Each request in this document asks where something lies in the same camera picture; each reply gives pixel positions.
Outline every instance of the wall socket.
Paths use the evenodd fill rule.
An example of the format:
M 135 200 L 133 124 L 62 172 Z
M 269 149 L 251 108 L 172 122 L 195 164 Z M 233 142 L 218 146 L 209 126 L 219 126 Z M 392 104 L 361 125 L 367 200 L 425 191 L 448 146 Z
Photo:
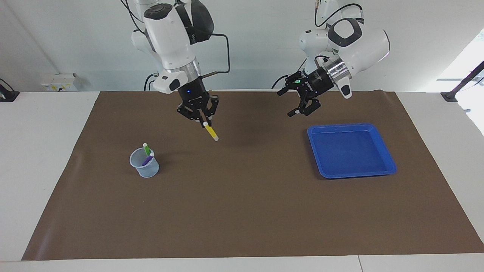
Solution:
M 79 80 L 75 74 L 49 75 L 42 78 L 44 91 L 77 91 Z

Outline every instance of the cable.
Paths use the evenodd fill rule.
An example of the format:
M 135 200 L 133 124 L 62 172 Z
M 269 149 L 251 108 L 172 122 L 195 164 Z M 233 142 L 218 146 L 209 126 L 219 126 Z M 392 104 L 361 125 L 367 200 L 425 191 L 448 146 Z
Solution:
M 479 83 L 481 83 L 481 82 L 482 82 L 482 80 L 483 80 L 483 79 L 484 79 L 484 77 L 483 77 L 483 78 L 481 78 L 481 79 L 479 79 L 479 81 L 477 81 L 477 82 L 476 82 L 476 84 L 474 84 L 474 85 L 470 86 L 469 88 L 463 89 L 463 90 L 461 90 L 461 91 L 469 90 L 470 88 L 474 88 L 474 87 L 476 87 L 476 86 L 477 86 Z
M 324 20 L 324 22 L 320 25 L 318 25 L 318 22 L 317 22 L 317 18 L 318 18 L 318 9 L 319 7 L 316 9 L 316 11 L 314 12 L 314 24 L 317 28 L 323 26 L 324 24 L 326 24 L 326 22 L 331 19 L 331 17 L 333 17 L 336 13 L 340 12 L 342 9 L 344 8 L 347 8 L 347 7 L 350 7 L 350 6 L 356 6 L 356 7 L 359 7 L 361 11 L 363 11 L 363 7 L 361 7 L 359 4 L 348 4 L 348 5 L 344 5 L 342 7 L 340 7 L 339 9 L 337 9 L 335 12 L 333 12 L 333 14 L 331 14 L 328 18 L 326 18 L 326 20 Z
M 316 63 L 316 66 L 317 66 L 318 68 L 321 68 L 321 66 L 319 65 L 319 63 L 316 61 L 316 60 L 317 60 L 317 59 L 319 59 L 319 58 L 323 58 L 323 61 L 324 61 L 324 62 L 326 62 L 327 60 L 329 60 L 329 59 L 330 59 L 330 57 L 328 57 L 328 56 L 324 56 L 324 55 L 319 55 L 319 56 L 316 56 L 316 57 L 314 58 L 314 62 Z
M 15 91 L 14 88 L 12 88 L 12 86 L 10 86 L 10 84 L 7 83 L 7 81 L 3 80 L 0 78 L 0 81 L 7 84 L 8 87 L 10 87 L 12 89 L 12 91 Z
M 150 81 L 150 82 L 148 83 L 148 90 L 149 90 L 149 91 L 151 91 L 151 84 L 152 84 L 153 82 L 154 82 L 154 80 L 152 80 L 152 81 Z
M 279 81 L 281 81 L 281 79 L 286 78 L 286 77 L 288 77 L 288 76 L 282 76 L 279 79 L 277 79 L 271 89 L 274 89 L 274 87 L 277 85 L 277 83 L 279 83 Z
M 146 81 L 145 81 L 145 87 L 143 88 L 143 91 L 146 91 L 146 86 L 148 85 L 148 81 L 150 80 L 150 78 L 152 78 L 153 76 L 155 76 L 155 74 L 151 74 L 149 75 L 147 78 L 146 78 Z
M 123 0 L 120 0 L 120 1 L 121 1 L 121 3 L 123 4 L 123 6 L 124 6 L 124 7 L 125 7 L 125 8 L 128 10 L 128 12 L 129 12 L 129 16 L 131 17 L 131 20 L 133 21 L 133 24 L 135 25 L 136 29 L 137 29 L 139 32 L 143 33 L 143 35 L 144 35 L 144 34 L 145 34 L 145 32 L 143 32 L 143 31 L 142 31 L 142 30 L 139 28 L 138 24 L 137 24 L 137 23 L 136 23 L 136 21 L 135 21 L 135 18 L 136 18 L 136 20 L 138 20 L 138 21 L 140 21 L 140 22 L 142 22 L 142 23 L 144 23 L 144 22 L 143 22 L 143 21 L 141 21 L 140 19 L 138 19 L 138 17 L 136 17 L 136 15 L 134 15 L 134 14 L 131 12 L 131 9 L 129 8 L 128 0 L 125 0 L 124 2 L 123 2 Z
M 301 70 L 301 68 L 303 67 L 303 65 L 306 63 L 306 60 L 307 60 L 307 59 L 305 59 L 305 60 L 302 62 L 301 66 L 299 66 L 299 69 L 298 69 L 296 72 L 299 72 L 299 71 Z
M 121 3 L 123 4 L 123 6 L 129 11 L 129 14 L 131 14 L 136 20 L 138 20 L 140 23 L 145 23 L 143 22 L 142 20 L 140 20 L 138 17 L 136 17 L 136 15 L 133 14 L 133 12 L 131 12 L 131 9 L 129 8 L 129 5 L 127 5 L 125 2 L 123 2 L 122 0 L 120 0 Z
M 212 33 L 211 36 L 224 37 L 225 40 L 227 41 L 227 63 L 228 63 L 228 70 L 227 71 L 222 71 L 222 72 L 220 72 L 220 71 L 211 72 L 209 74 L 206 74 L 206 75 L 202 76 L 202 79 L 207 78 L 209 76 L 214 76 L 216 74 L 228 74 L 228 73 L 230 73 L 230 44 L 229 44 L 227 35 L 225 35 L 225 34 Z
M 301 66 L 299 66 L 299 69 L 298 69 L 296 72 L 299 72 L 299 71 L 301 70 L 301 68 L 303 67 L 303 65 L 306 63 L 306 60 L 307 60 L 307 59 L 305 59 L 305 60 L 302 62 Z M 276 82 L 274 83 L 274 85 L 272 86 L 272 88 L 271 88 L 271 89 L 274 89 L 274 87 L 277 85 L 277 83 L 279 83 L 279 81 L 281 81 L 281 79 L 286 78 L 286 77 L 288 77 L 288 76 L 282 76 L 282 77 L 280 77 L 279 79 L 277 79 L 277 80 L 276 80 Z

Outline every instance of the wall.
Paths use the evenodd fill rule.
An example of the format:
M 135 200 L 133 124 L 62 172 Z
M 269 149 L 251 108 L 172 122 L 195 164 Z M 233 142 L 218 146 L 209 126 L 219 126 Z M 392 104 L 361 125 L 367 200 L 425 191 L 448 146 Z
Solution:
M 215 31 L 229 36 L 232 54 L 232 72 L 208 78 L 208 89 L 270 88 L 304 60 L 298 37 L 313 28 L 314 0 L 202 2 L 214 18 Z M 353 88 L 416 91 L 434 81 L 484 28 L 476 8 L 481 2 L 366 1 L 366 24 L 388 32 L 392 51 L 357 75 Z M 150 59 L 132 46 L 132 22 L 118 0 L 0 0 L 0 8 L 5 3 L 38 44 L 32 50 L 31 43 L 6 27 L 12 16 L 3 11 L 0 76 L 24 91 L 39 90 L 37 75 L 56 69 L 77 73 L 84 91 L 139 90 L 155 71 Z M 203 72 L 226 68 L 223 39 L 213 37 L 195 45 L 195 51 Z M 21 80 L 28 72 L 36 76 Z

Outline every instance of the clear plastic cup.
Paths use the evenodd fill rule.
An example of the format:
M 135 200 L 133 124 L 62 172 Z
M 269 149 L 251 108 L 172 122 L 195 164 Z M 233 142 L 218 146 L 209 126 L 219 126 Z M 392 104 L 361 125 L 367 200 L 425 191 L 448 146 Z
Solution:
M 141 166 L 146 160 L 147 155 L 144 148 L 138 148 L 129 157 L 129 163 L 134 167 L 140 176 L 144 178 L 151 178 L 158 173 L 160 165 L 156 161 L 156 157 L 152 158 L 148 164 Z

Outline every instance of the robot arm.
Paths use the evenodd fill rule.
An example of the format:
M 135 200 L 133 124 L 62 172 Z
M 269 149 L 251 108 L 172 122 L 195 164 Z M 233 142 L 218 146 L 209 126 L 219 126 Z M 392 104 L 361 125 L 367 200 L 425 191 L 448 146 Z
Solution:
M 343 5 L 342 2 L 328 1 L 327 6 L 334 6 L 336 12 L 326 15 L 326 28 L 308 30 L 300 38 L 301 48 L 308 57 L 306 67 L 304 71 L 290 75 L 286 79 L 286 86 L 278 92 L 278 95 L 283 95 L 288 90 L 296 90 L 301 98 L 299 106 L 290 111 L 289 116 L 298 113 L 309 115 L 314 112 L 321 106 L 316 97 L 332 87 L 338 88 L 345 98 L 350 98 L 350 79 L 375 65 L 390 52 L 387 33 L 364 24 L 359 4 Z M 334 18 L 345 15 L 352 15 L 354 18 Z M 332 56 L 321 55 L 324 52 L 330 52 Z
M 199 0 L 177 0 L 175 5 L 136 0 L 136 9 L 146 30 L 144 34 L 135 31 L 132 40 L 136 48 L 154 59 L 159 72 L 154 89 L 166 94 L 178 91 L 182 103 L 177 111 L 202 127 L 203 123 L 211 126 L 218 96 L 205 90 L 202 79 L 207 76 L 201 75 L 191 48 L 214 35 L 209 11 Z

